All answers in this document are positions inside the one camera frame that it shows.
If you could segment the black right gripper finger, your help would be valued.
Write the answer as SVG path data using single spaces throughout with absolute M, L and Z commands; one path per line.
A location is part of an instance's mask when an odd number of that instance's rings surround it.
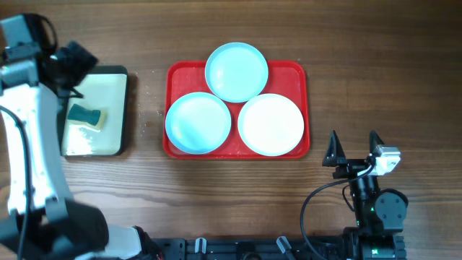
M 374 156 L 380 155 L 380 149 L 384 145 L 383 140 L 378 136 L 377 132 L 372 130 L 369 136 L 370 154 Z
M 346 164 L 346 156 L 336 132 L 333 130 L 330 134 L 328 149 L 324 155 L 322 166 L 336 167 Z

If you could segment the green yellow sponge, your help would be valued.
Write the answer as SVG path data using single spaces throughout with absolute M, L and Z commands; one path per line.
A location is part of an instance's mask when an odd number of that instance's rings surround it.
M 67 120 L 75 124 L 85 125 L 95 131 L 103 128 L 106 118 L 106 112 L 103 110 L 91 110 L 79 104 L 73 104 L 70 108 Z

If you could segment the light blue plate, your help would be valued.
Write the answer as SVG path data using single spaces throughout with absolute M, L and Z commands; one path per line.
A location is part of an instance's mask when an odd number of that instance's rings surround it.
M 208 57 L 204 76 L 210 91 L 217 97 L 229 103 L 244 103 L 265 88 L 269 65 L 252 45 L 226 43 Z
M 180 97 L 170 106 L 165 119 L 170 142 L 192 155 L 218 149 L 228 138 L 231 125 L 228 107 L 207 92 L 192 92 Z

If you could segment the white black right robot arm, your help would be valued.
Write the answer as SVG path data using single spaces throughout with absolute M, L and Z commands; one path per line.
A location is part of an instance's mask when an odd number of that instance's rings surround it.
M 405 259 L 403 231 L 409 200 L 392 188 L 381 189 L 378 179 L 391 173 L 401 160 L 398 147 L 384 144 L 370 132 L 370 153 L 365 159 L 348 159 L 336 132 L 331 132 L 322 165 L 334 167 L 334 179 L 350 188 L 357 226 L 339 236 L 339 259 Z

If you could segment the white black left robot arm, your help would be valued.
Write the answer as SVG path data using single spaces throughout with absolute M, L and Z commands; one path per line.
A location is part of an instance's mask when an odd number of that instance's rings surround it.
M 109 225 L 103 213 L 74 200 L 61 166 L 60 104 L 79 98 L 77 85 L 97 59 L 76 42 L 58 46 L 40 14 L 1 21 L 1 116 L 8 145 L 9 217 L 1 243 L 19 259 L 162 259 L 140 227 Z

